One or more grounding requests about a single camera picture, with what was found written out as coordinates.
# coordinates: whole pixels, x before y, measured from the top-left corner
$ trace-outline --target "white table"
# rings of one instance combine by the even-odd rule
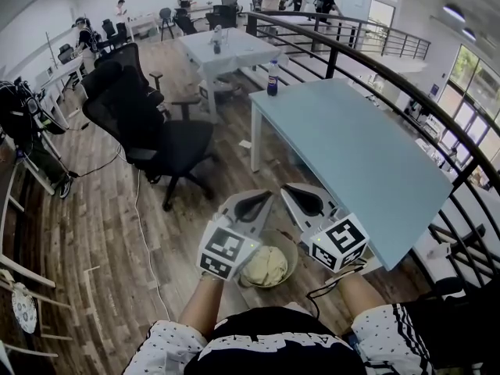
[[[67,77],[71,73],[76,72],[78,79],[80,82],[82,81],[83,77],[80,71],[80,67],[83,63],[84,59],[81,56],[76,57],[75,59],[71,60],[70,62],[64,64],[64,65],[59,65],[59,68],[54,71],[52,76],[50,77],[50,80],[48,82],[45,82],[44,84],[37,86],[36,91],[40,91],[41,89],[45,89],[47,91],[47,95],[45,96],[45,101],[50,100],[52,105],[54,106],[58,116],[60,117],[62,121],[62,125],[64,125],[66,128],[70,127],[68,122],[66,121],[66,118],[63,115],[63,112],[61,111],[61,108],[59,107],[59,104],[57,104],[57,99],[52,96],[52,93],[48,90],[53,84],[57,84],[61,79],[64,77]],[[59,92],[59,96],[61,97],[62,100],[65,100],[64,97],[64,89],[59,89],[57,88]]]
[[[251,93],[252,170],[262,117],[334,200],[356,214],[370,249],[391,270],[417,243],[453,185],[398,124],[343,80]]]
[[[156,23],[156,18],[153,14],[148,14],[147,16],[139,16],[135,20],[131,20],[129,22],[126,22],[125,24],[130,31],[130,37],[132,38],[132,41],[135,41],[134,28],[144,27],[149,24],[151,25],[151,27],[156,28],[156,31],[159,33],[158,24]]]
[[[183,36],[182,43],[187,56],[199,65],[199,73],[206,80],[210,116],[213,123],[217,122],[216,99],[213,82],[217,75],[230,73],[242,67],[257,66],[278,59],[281,50],[278,47],[247,34],[239,29],[223,30],[223,42],[220,54],[213,52],[210,44],[212,32],[202,32]]]

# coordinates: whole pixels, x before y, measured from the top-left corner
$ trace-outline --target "black and white marker cube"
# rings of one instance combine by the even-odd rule
[[[309,255],[338,272],[363,255],[368,241],[368,233],[351,213],[311,236]]]
[[[223,218],[209,221],[198,248],[196,265],[224,280],[238,273],[259,249],[261,243],[221,226]]]

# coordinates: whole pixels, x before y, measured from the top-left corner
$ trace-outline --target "ceiling light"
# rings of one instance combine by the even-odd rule
[[[447,4],[443,7],[443,10],[456,20],[460,22],[466,22],[466,17],[463,16],[462,10],[457,5]]]
[[[471,41],[476,41],[476,35],[470,28],[463,28],[462,33],[465,34]]]

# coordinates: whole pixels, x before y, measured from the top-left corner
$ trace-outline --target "white cable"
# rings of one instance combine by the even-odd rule
[[[139,170],[139,174],[137,175],[137,197],[135,198],[135,205],[134,205],[134,208],[135,208],[135,212],[137,213],[137,217],[138,217],[138,219],[139,219],[139,227],[141,228],[142,240],[144,241],[144,245],[146,246],[146,250],[148,251],[149,269],[151,270],[151,274],[152,274],[152,276],[153,276],[153,278],[155,279],[155,282],[156,282],[156,291],[158,292],[158,297],[159,297],[159,300],[162,302],[163,307],[165,308],[165,311],[166,311],[166,317],[167,317],[167,318],[168,318],[168,320],[170,321],[170,314],[169,314],[169,310],[167,309],[167,307],[166,307],[166,305],[165,305],[165,302],[163,301],[162,296],[161,296],[161,294],[159,293],[159,283],[158,283],[158,279],[156,279],[155,271],[153,271],[153,267],[152,267],[152,264],[151,264],[151,252],[149,251],[149,248],[148,248],[148,243],[146,243],[146,236],[144,236],[144,231],[142,230],[141,216],[139,215],[139,210],[138,210],[138,200],[139,200],[139,190],[140,190],[140,186],[141,186],[141,171]]]

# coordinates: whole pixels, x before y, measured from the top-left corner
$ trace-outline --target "plastic bottle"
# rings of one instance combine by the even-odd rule
[[[267,94],[269,96],[276,96],[278,94],[278,77],[280,75],[280,67],[278,61],[271,61],[269,68],[269,81],[267,83]]]

